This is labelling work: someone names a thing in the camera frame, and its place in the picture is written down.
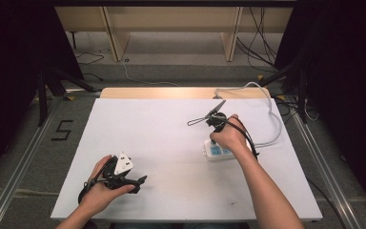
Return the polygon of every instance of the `person's right hand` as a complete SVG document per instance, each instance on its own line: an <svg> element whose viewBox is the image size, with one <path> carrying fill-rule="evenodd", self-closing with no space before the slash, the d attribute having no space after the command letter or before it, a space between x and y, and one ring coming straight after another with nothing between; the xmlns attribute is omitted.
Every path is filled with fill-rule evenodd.
<svg viewBox="0 0 366 229"><path fill-rule="evenodd" d="M245 131L245 127L234 117L238 118L238 115L233 114L228 120ZM216 141L222 148L230 150L233 153L241 151L243 148L248 148L245 136L230 124L225 124L224 129L220 133L211 133L210 139Z"/></svg>

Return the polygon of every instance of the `white plug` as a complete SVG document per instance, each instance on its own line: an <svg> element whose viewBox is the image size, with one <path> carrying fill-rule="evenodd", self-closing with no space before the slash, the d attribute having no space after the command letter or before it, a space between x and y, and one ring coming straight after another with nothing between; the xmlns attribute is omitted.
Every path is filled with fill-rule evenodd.
<svg viewBox="0 0 366 229"><path fill-rule="evenodd" d="M116 175L122 174L126 171L129 171L133 168L132 161L129 157L123 153L120 154L117 160L117 164L115 165L114 173Z"/></svg>

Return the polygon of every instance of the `black backdrop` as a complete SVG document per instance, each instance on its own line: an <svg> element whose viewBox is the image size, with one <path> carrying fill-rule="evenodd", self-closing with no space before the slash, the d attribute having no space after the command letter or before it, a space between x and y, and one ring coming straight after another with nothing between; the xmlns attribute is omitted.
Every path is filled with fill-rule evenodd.
<svg viewBox="0 0 366 229"><path fill-rule="evenodd" d="M83 78L54 8L14 2L0 0L0 156L36 95L37 75L45 67Z"/></svg>
<svg viewBox="0 0 366 229"><path fill-rule="evenodd" d="M277 55L279 69L295 58L327 2L298 1ZM309 60L307 94L366 192L366 1L342 2Z"/></svg>

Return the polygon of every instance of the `forearm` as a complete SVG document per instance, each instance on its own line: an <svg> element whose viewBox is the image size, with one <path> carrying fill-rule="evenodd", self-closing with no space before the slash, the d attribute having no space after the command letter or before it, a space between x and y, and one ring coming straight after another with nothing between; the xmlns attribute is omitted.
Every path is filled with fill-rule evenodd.
<svg viewBox="0 0 366 229"><path fill-rule="evenodd" d="M67 217L64 221L62 221L56 229L80 229L82 228L88 220L93 217L93 213L88 211L85 208L77 207L69 217Z"/></svg>
<svg viewBox="0 0 366 229"><path fill-rule="evenodd" d="M252 195L261 228L303 228L293 206L274 181L246 149L234 152Z"/></svg>

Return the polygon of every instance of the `gray floor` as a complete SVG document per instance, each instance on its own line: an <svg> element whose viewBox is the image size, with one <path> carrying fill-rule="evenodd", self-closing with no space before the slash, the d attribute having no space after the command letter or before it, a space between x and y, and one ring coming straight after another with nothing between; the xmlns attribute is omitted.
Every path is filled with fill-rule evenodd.
<svg viewBox="0 0 366 229"><path fill-rule="evenodd" d="M273 34L269 37L269 42L273 47L278 47L280 37L280 34ZM244 41L250 41L252 36L241 34L241 38ZM124 66L112 61L105 34L79 32L76 34L76 42L78 48L75 51L76 54L90 52L104 55L103 59L90 65L80 65L83 73L94 73L104 78L104 81L99 81L92 75L85 75L86 81L96 88L171 86L134 82L131 81L132 78L152 83L167 81L187 87L243 86L249 81L257 81L258 75L269 75L269 73L250 67L247 56L240 50L235 50L233 62L226 62L219 35L214 33L133 33L123 58L126 61L130 79L126 76ZM263 53L260 44L255 49L257 52ZM97 56L88 54L81 57L78 57L80 63L90 63L97 59ZM266 68L259 61L252 63ZM78 89L69 82L64 82L64 85L70 90ZM270 85L270 93L280 93L279 86L280 81ZM42 138L9 208L0 221L0 228L53 228L58 224L57 221L50 219L51 210L67 175L96 98L97 95L73 93L71 100L59 102L51 125ZM285 107L279 106L279 108L283 113L286 110ZM28 149L29 142L37 130L38 112L38 102L33 100L8 151L0 159L0 192L5 188L22 155ZM282 118L285 121L290 116L286 115ZM63 126L71 130L68 140L52 141L52 138L64 135L58 134L55 130L59 122L65 119L73 120L72 123L66 123ZM364 191L356 181L347 162L340 159L341 153L337 149L336 143L332 141L324 122L320 119L310 120L307 126L311 129L341 190L351 203L361 228L366 228ZM289 119L286 128L306 177L320 187L326 195L329 195L311 152L295 124L295 119ZM311 188L324 217L318 222L305 222L305 226L307 228L341 228L338 217L326 199L316 188ZM258 228L256 222L250 222L250 225L252 228ZM98 222L98 226L108 228L109 224Z"/></svg>

